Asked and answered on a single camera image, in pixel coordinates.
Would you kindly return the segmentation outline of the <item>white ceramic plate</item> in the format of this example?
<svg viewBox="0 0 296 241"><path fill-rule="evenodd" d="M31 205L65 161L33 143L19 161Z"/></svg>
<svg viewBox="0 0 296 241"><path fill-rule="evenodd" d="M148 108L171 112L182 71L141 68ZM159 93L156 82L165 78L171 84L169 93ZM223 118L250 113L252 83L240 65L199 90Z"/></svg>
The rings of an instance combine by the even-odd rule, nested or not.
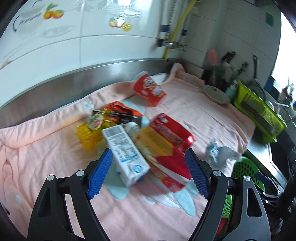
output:
<svg viewBox="0 0 296 241"><path fill-rule="evenodd" d="M230 103L229 97L222 92L220 89L210 86L204 85L203 92L215 103L220 105L226 105Z"/></svg>

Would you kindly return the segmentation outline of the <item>black frying pan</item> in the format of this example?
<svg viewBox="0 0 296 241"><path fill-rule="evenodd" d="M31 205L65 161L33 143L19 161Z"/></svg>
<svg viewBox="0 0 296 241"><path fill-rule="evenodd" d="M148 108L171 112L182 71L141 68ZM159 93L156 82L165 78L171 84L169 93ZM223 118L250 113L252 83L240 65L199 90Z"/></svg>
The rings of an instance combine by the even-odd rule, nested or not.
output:
<svg viewBox="0 0 296 241"><path fill-rule="evenodd" d="M259 96L263 101L266 101L266 93L264 92L264 89L259 84L259 81L257 80L257 73L258 73L258 58L256 55L252 56L253 59L253 66L254 66L254 72L253 72L253 78L251 81L251 90Z"/></svg>

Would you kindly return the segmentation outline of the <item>black cardboard box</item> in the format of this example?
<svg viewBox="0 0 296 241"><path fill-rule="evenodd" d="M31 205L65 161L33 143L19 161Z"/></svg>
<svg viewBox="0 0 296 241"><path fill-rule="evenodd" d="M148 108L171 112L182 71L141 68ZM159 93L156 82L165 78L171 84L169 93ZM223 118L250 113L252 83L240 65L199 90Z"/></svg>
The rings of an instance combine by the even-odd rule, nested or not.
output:
<svg viewBox="0 0 296 241"><path fill-rule="evenodd" d="M121 113L116 110L109 110L109 109L95 109L92 111L92 115L95 116L96 114L101 114L105 120L112 121L116 124L122 123L129 123L135 122L137 125L142 125L142 117L139 115L134 115L132 113Z"/></svg>

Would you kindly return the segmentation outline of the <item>red soda can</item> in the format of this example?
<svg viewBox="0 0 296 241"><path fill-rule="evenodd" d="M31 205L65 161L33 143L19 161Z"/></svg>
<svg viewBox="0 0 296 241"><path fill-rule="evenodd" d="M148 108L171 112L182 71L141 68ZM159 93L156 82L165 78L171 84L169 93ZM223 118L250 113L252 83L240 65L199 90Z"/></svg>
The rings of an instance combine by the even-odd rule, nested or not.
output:
<svg viewBox="0 0 296 241"><path fill-rule="evenodd" d="M185 127L164 113L158 114L149 126L183 153L195 142Z"/></svg>

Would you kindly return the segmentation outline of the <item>teal soap bottle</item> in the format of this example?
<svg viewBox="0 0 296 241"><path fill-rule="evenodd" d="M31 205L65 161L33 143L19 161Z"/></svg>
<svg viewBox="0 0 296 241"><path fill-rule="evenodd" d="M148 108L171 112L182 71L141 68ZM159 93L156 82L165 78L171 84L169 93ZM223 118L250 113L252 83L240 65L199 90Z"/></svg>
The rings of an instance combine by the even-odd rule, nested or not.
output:
<svg viewBox="0 0 296 241"><path fill-rule="evenodd" d="M236 97L237 89L238 89L238 81L234 79L233 82L225 91L225 94L229 97L231 101Z"/></svg>

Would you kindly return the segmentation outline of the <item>pink airplane towel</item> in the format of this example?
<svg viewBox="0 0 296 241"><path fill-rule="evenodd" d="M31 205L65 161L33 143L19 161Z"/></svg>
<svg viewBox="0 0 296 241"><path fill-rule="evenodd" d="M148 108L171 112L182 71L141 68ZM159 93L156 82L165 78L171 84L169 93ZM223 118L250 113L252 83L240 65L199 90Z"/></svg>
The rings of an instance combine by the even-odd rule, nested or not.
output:
<svg viewBox="0 0 296 241"><path fill-rule="evenodd" d="M126 187L115 166L91 204L111 240L188 240L206 206L194 182L173 192L166 187L158 164L176 154L152 122L167 115L193 136L192 149L203 159L212 141L219 147L244 153L255 130L254 122L231 104L218 105L203 92L204 82L175 64L169 77L160 81L166 98L148 108L135 95L131 82L104 87L53 113L1 129L1 202L9 219L27 235L36 198L45 179L74 174L101 155L101 141L88 153L77 138L77 128L93 108L118 101L138 110L144 124L132 140L152 167L142 180Z"/></svg>

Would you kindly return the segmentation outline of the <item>yellow plastic wrapper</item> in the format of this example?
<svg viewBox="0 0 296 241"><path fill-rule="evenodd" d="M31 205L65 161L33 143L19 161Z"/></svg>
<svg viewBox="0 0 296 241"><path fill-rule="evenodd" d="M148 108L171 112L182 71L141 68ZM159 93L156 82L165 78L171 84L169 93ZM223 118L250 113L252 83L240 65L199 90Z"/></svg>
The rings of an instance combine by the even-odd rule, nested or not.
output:
<svg viewBox="0 0 296 241"><path fill-rule="evenodd" d="M87 121L76 128L76 136L82 147L89 153L103 140L102 130L116 126L106 115L107 109L95 112Z"/></svg>

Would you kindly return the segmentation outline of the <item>clear plastic wrapper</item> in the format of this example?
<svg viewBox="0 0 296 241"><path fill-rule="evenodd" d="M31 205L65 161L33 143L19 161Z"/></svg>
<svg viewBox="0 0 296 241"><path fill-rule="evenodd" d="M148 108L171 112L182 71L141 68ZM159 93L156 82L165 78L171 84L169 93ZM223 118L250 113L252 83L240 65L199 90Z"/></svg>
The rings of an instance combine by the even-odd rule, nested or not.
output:
<svg viewBox="0 0 296 241"><path fill-rule="evenodd" d="M213 170L224 170L227 167L227 161L241 162L242 155L227 146L219 146L213 139L206 147L205 161Z"/></svg>

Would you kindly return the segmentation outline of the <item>white milk carton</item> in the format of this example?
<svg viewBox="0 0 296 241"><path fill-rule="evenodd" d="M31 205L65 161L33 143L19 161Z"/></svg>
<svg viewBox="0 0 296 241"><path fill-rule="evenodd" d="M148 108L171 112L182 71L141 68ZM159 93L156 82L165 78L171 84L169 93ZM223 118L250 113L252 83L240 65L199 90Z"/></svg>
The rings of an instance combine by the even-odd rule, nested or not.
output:
<svg viewBox="0 0 296 241"><path fill-rule="evenodd" d="M102 130L109 149L112 150L116 171L126 187L139 181L150 170L150 165L133 143L123 126L116 125Z"/></svg>

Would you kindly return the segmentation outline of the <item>pink bottle brush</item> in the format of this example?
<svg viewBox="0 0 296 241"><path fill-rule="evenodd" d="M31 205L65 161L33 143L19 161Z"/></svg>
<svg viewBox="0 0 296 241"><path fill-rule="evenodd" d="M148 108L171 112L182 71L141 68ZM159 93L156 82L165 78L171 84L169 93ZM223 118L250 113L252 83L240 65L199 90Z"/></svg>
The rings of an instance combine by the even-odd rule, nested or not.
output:
<svg viewBox="0 0 296 241"><path fill-rule="evenodd" d="M217 65L217 52L213 49L209 50L208 57L211 67L215 67Z"/></svg>

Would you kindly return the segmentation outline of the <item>red lion snack cup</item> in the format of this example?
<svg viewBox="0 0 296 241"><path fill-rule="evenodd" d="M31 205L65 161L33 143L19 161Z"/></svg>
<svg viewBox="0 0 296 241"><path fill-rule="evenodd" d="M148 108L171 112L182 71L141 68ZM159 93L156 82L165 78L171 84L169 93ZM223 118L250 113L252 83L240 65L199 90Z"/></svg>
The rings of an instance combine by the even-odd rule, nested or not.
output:
<svg viewBox="0 0 296 241"><path fill-rule="evenodd" d="M149 106L158 106L167 96L166 92L146 71L134 78L133 91L141 96Z"/></svg>

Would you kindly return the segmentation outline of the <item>red plastic stool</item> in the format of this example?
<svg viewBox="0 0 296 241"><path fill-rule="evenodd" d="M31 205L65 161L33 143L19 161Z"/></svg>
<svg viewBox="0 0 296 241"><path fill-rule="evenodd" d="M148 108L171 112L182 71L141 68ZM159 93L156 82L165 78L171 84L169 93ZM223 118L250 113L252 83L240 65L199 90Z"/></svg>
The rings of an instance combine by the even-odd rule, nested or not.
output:
<svg viewBox="0 0 296 241"><path fill-rule="evenodd" d="M227 223L227 221L228 221L228 218L221 218L218 229L217 229L217 233L216 233L217 235L222 232L224 225Z"/></svg>

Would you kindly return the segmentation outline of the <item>orange snack wrapper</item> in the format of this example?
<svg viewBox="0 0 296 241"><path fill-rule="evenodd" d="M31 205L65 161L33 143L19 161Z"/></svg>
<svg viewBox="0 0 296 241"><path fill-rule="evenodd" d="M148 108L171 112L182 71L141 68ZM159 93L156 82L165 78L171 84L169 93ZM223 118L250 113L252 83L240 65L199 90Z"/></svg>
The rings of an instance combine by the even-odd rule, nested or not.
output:
<svg viewBox="0 0 296 241"><path fill-rule="evenodd" d="M143 114L141 114L139 111L137 111L133 108L129 108L119 101L114 101L114 102L108 103L108 104L104 105L102 108L103 109L107 108L109 110L117 111L119 113L129 113L129 114L132 114L135 116L143 116Z"/></svg>

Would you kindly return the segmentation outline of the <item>green mesh trash basket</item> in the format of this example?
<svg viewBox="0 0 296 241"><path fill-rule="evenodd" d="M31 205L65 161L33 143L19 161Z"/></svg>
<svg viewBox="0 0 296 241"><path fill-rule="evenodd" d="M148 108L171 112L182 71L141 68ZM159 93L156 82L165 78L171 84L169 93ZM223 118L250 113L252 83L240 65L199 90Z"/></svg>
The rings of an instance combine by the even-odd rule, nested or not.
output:
<svg viewBox="0 0 296 241"><path fill-rule="evenodd" d="M247 157L242 156L241 161L236 162L234 164L231 177L235 179L241 179L243 178L243 176L249 176L254 184L260 187L262 190L265 190L265 185L256 178L257 173L260 173L260 170L255 165L255 163ZM222 213L222 218L228 218L230 216L231 206L232 195L227 195Z"/></svg>

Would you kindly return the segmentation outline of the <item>iced tea bottle red label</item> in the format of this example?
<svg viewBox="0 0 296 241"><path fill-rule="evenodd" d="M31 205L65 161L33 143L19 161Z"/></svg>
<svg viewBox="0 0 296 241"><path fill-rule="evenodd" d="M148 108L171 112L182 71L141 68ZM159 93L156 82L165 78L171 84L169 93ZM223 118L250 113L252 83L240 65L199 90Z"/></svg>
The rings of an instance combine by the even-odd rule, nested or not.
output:
<svg viewBox="0 0 296 241"><path fill-rule="evenodd" d="M135 122L129 122L123 127L151 166L152 173L170 192L180 191L191 181L185 154L168 140L149 126L140 128Z"/></svg>

